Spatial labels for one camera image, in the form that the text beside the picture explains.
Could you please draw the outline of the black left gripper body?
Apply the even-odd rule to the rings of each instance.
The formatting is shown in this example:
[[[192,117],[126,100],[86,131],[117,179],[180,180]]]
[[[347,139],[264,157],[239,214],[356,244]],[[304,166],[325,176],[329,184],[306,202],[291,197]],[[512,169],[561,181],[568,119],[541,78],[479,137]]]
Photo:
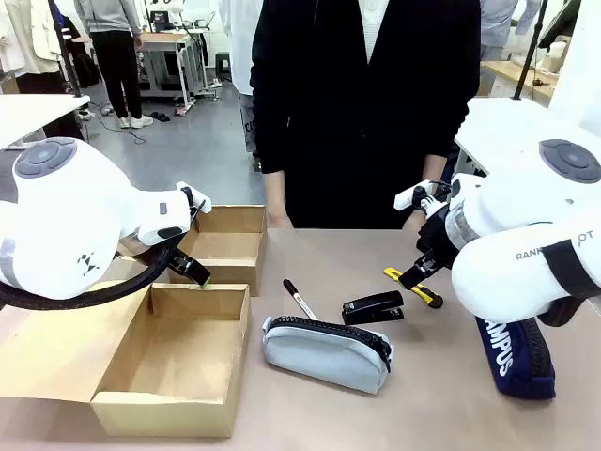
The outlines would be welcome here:
[[[162,266],[176,274],[186,275],[190,266],[190,258],[177,247],[169,248],[162,251]]]

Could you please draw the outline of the navy pencil case white print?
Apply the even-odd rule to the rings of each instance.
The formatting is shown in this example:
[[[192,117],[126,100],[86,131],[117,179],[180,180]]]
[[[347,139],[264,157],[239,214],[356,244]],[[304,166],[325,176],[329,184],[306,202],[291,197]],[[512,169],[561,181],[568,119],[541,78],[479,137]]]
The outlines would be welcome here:
[[[500,393],[526,400],[556,396],[555,369],[536,319],[510,323],[474,319]]]

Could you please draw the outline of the wooden table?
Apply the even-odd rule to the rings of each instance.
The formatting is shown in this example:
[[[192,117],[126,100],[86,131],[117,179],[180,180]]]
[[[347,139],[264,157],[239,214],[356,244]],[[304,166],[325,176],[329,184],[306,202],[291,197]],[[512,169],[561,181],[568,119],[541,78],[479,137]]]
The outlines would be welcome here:
[[[481,63],[481,68],[490,70],[496,77],[509,82],[513,86],[511,95],[515,94],[523,71],[522,65],[512,61],[485,61]],[[535,101],[551,101],[559,78],[559,74],[529,67],[520,96],[530,96]]]

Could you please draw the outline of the black tripod pole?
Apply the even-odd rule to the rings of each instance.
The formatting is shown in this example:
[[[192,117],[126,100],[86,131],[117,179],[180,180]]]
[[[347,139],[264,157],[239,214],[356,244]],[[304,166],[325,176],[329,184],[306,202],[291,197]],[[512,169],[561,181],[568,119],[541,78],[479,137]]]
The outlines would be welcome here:
[[[74,67],[72,66],[71,61],[70,61],[66,42],[63,38],[62,26],[60,24],[57,8],[55,6],[54,0],[47,0],[47,1],[48,1],[50,12],[51,12],[53,20],[54,20],[54,30],[55,30],[55,33],[57,35],[57,39],[59,42],[61,56],[63,59],[63,65],[66,70],[66,74],[67,74],[67,77],[69,80],[69,85],[71,87],[71,91],[76,98],[81,98],[82,97],[81,89],[77,82]]]
[[[546,10],[547,10],[547,3],[548,3],[548,0],[541,0],[541,6],[538,11],[538,19],[537,19],[537,22],[535,23],[535,26],[533,29],[531,43],[528,48],[526,59],[525,59],[519,79],[516,84],[516,89],[514,91],[513,96],[511,97],[511,99],[514,101],[519,101],[521,99],[522,89],[525,85],[526,78],[527,78],[528,72],[531,67],[531,62],[532,62],[532,59],[534,56],[534,52],[535,52],[535,49],[538,44],[538,39],[539,39],[541,30],[543,28],[543,21],[544,21],[544,17],[545,17]]]

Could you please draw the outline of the black white marker pen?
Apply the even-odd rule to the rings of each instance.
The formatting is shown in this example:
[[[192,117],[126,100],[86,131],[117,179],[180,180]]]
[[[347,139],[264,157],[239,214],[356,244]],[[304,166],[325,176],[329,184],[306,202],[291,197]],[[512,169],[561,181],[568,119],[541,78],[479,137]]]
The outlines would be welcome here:
[[[313,310],[309,307],[308,303],[301,297],[298,289],[294,286],[294,284],[289,279],[283,280],[283,286],[287,290],[287,292],[292,296],[297,305],[303,311],[303,313],[307,316],[308,319],[317,320],[317,316],[313,312]]]

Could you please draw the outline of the person in cream coat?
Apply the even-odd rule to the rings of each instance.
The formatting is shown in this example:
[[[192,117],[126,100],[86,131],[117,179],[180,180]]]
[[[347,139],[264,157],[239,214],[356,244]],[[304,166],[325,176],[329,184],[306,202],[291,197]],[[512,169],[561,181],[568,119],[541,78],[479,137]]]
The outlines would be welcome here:
[[[62,52],[49,0],[0,0],[0,70],[22,94],[63,94]]]

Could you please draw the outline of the person right forearm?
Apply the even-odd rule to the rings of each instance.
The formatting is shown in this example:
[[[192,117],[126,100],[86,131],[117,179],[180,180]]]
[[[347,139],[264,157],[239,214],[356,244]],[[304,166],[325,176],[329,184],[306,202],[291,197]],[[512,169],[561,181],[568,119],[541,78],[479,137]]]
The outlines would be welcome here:
[[[267,199],[267,213],[270,219],[286,216],[285,211],[285,172],[265,173],[263,181]]]

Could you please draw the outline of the grey pencil case black zipper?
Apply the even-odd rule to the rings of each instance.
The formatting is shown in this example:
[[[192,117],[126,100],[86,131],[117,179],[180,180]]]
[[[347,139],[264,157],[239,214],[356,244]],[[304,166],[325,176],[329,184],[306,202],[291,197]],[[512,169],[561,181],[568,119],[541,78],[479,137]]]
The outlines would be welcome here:
[[[392,370],[393,344],[384,334],[294,316],[262,325],[267,363],[374,395]]]

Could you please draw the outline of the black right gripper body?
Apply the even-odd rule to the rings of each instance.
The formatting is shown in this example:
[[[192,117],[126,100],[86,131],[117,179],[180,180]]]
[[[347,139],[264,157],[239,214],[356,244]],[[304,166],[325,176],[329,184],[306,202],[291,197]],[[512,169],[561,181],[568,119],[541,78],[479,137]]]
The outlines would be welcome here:
[[[416,243],[416,248],[437,264],[452,264],[455,261],[455,246],[445,227],[448,212],[449,207],[444,206],[427,219],[419,231]]]

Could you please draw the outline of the person torso black jacket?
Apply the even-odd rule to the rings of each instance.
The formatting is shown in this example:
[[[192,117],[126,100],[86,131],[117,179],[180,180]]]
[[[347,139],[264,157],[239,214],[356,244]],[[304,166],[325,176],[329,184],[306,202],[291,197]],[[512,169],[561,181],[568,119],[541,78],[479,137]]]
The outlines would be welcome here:
[[[446,157],[476,95],[479,0],[264,0],[255,142],[294,228],[402,229],[394,198]]]

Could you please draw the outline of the black stapler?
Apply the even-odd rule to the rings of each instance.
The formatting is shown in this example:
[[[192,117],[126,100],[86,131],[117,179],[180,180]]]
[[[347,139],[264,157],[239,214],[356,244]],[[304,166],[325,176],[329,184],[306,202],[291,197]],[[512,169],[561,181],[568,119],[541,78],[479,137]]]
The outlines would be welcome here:
[[[359,325],[401,320],[404,318],[403,297],[398,290],[362,297],[342,305],[345,325]]]

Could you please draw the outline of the person in grey hoodie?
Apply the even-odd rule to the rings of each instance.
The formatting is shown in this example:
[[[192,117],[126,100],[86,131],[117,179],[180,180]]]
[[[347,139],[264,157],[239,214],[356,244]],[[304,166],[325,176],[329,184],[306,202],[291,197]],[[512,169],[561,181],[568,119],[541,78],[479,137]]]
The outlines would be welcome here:
[[[133,0],[73,0],[91,38],[109,101],[122,129],[142,129],[153,118],[142,112],[137,53],[142,29]]]

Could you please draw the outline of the person left forearm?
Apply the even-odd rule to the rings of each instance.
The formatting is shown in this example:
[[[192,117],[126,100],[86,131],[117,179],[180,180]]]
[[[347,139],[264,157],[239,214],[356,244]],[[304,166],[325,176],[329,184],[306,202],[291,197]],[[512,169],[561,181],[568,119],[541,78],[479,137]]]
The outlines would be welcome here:
[[[423,180],[441,181],[447,158],[427,154],[424,159]]]

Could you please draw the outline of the large open cardboard box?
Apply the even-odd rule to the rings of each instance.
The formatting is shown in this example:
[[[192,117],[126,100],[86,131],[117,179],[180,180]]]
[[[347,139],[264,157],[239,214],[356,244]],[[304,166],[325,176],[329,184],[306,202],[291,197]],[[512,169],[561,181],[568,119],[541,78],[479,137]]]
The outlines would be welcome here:
[[[110,436],[228,438],[251,321],[245,284],[34,311],[0,343],[0,398],[89,405]]]

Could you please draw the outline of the person left hand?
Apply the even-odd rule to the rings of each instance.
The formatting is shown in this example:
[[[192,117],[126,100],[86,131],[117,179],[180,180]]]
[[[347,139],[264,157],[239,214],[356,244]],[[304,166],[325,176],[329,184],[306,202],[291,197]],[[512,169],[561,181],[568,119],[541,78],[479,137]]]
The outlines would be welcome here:
[[[402,230],[418,234],[425,221],[425,213],[420,210],[414,210],[404,223]]]

